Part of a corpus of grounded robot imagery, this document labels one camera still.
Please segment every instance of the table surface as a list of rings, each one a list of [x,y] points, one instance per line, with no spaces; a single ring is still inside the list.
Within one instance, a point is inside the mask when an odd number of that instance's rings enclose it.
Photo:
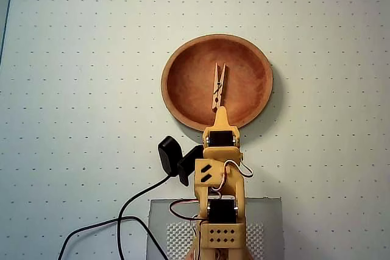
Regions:
[[[389,259],[390,0],[11,0],[0,68],[0,258],[55,259],[165,176],[157,144],[200,133],[160,77],[182,43],[231,33],[270,59],[267,108],[241,129],[249,197],[281,197],[286,259]],[[192,197],[172,179],[134,202]],[[118,259],[113,227],[66,259]],[[127,259],[145,232],[125,223]]]

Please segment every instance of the dotted paper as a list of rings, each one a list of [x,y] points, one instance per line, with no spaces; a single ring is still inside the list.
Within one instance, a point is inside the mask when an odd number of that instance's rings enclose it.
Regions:
[[[163,67],[184,42],[231,33],[272,63],[271,99],[241,142],[247,196],[282,198],[285,258],[388,259],[389,19],[390,0],[11,0],[0,258],[55,259],[68,233],[163,178],[157,144],[200,141],[165,108]],[[189,196],[173,179],[128,213]],[[138,225],[123,243],[144,259]],[[69,243],[66,259],[91,258],[118,258],[113,227]]]

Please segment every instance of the wooden bowl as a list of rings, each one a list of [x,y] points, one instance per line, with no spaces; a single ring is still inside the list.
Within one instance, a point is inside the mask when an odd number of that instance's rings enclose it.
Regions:
[[[183,124],[204,130],[214,124],[211,109],[215,63],[226,63],[221,105],[229,123],[242,127],[263,110],[272,91],[272,70],[262,51],[233,35],[206,35],[179,47],[161,78],[164,103]]]

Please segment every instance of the ventilation holes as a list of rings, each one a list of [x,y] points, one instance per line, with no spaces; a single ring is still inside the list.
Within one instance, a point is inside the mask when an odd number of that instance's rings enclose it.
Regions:
[[[207,166],[205,166],[205,167],[203,167],[200,171],[202,172],[202,173],[206,173],[208,170],[210,170],[211,169],[211,166],[208,164]]]
[[[211,175],[210,174],[207,174],[206,176],[204,176],[203,178],[201,178],[200,179],[200,181],[202,182],[202,183],[205,183],[208,179],[210,179],[211,178]]]

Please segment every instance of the wooden clothespin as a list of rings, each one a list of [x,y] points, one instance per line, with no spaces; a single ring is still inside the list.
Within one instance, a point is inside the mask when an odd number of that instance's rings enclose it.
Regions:
[[[226,63],[224,63],[221,78],[219,79],[218,64],[215,63],[213,104],[211,107],[213,111],[216,111],[221,106],[222,90],[224,89],[225,68],[226,68]]]

